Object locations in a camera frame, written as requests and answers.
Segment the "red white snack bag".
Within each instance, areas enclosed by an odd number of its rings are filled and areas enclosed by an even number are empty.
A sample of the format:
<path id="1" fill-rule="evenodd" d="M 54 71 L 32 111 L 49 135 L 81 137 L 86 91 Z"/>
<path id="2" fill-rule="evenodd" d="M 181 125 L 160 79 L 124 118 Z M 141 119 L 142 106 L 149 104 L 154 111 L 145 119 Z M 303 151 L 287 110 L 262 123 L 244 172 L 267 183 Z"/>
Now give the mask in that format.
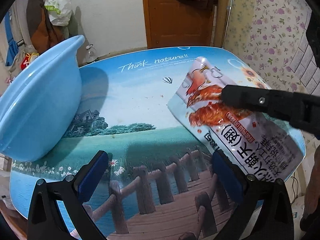
<path id="1" fill-rule="evenodd" d="M 193 62 L 168 108 L 210 153 L 222 150 L 244 174 L 259 180 L 287 180 L 305 157 L 301 131 L 267 114 L 226 106 L 222 89 L 242 81 L 233 67 L 223 74 L 205 57 Z"/>

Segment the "light blue plastic basin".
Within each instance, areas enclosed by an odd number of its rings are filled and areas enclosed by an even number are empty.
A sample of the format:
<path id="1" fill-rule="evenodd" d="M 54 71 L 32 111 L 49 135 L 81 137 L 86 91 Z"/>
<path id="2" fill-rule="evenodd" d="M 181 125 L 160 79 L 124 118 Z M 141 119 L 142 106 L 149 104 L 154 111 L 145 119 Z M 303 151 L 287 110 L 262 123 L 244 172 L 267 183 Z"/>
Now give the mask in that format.
<path id="1" fill-rule="evenodd" d="M 73 36 L 36 58 L 1 96 L 1 154 L 36 161 L 62 138 L 81 99 L 76 54 L 83 35 Z"/>

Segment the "teal broom with dustpan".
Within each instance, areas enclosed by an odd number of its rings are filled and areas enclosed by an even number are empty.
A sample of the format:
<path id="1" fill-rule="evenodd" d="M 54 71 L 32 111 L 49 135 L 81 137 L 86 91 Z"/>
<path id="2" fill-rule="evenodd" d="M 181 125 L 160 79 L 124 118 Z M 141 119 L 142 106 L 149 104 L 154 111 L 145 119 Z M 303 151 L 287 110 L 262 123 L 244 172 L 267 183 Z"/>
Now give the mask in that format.
<path id="1" fill-rule="evenodd" d="M 234 3 L 234 0 L 229 0 L 229 5 L 227 7 L 226 20 L 225 20 L 225 27 L 224 27 L 222 43 L 221 43 L 221 47 L 222 48 L 224 48 L 224 46 L 225 46 L 225 40 L 226 40 L 226 36 L 227 36 L 227 30 L 228 30 L 228 26 L 229 26 L 229 21 L 230 21 L 230 17 L 231 17 L 231 11 L 232 11 L 232 7 L 233 7 L 233 3 Z"/>

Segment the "clear plastic water bottle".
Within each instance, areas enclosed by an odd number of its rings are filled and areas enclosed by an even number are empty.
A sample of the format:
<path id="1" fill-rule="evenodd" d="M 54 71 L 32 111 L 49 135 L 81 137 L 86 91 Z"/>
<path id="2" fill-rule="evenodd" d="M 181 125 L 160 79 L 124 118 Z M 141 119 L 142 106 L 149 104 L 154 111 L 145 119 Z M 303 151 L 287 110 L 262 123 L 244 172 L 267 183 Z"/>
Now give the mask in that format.
<path id="1" fill-rule="evenodd" d="M 98 60 L 96 55 L 96 49 L 93 44 L 89 44 L 86 46 L 86 62 L 92 63 Z"/>

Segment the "brown wooden door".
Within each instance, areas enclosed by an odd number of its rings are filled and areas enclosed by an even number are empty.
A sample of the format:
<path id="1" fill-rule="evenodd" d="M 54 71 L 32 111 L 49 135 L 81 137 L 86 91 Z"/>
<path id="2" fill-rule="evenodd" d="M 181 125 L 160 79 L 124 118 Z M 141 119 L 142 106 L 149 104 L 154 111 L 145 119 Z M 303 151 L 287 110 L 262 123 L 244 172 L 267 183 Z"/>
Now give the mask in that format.
<path id="1" fill-rule="evenodd" d="M 177 0 L 143 0 L 147 48 L 209 46 L 216 6 L 201 8 Z"/>

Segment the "red plush doll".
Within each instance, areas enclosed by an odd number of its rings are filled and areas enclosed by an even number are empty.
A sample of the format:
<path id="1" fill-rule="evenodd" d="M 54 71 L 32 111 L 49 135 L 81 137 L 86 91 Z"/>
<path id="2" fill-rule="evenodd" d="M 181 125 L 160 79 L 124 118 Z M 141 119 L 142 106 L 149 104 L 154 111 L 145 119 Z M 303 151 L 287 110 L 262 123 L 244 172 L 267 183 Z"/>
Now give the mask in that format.
<path id="1" fill-rule="evenodd" d="M 25 68 L 27 68 L 29 64 L 31 64 L 37 57 L 39 57 L 39 53 L 27 53 L 20 65 L 20 69 L 24 70 Z"/>

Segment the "brown orange hanging coat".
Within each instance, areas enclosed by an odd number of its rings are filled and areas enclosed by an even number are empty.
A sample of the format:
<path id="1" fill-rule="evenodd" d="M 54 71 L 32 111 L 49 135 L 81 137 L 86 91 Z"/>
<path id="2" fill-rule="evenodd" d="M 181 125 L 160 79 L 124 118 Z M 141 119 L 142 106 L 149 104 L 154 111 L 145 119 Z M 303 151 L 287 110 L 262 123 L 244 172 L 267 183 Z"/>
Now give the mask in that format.
<path id="1" fill-rule="evenodd" d="M 60 28 L 50 22 L 43 0 L 28 0 L 26 17 L 31 44 L 39 54 L 65 39 Z"/>

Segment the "white green plastic bag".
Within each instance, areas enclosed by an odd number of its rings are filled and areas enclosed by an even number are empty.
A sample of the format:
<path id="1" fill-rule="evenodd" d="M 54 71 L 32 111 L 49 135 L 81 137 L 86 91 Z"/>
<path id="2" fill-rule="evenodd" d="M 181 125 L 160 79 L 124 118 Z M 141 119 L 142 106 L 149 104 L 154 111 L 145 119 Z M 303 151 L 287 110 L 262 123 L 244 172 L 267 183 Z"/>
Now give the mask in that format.
<path id="1" fill-rule="evenodd" d="M 44 7 L 48 11 L 52 25 L 66 27 L 72 15 L 72 0 L 44 0 Z"/>

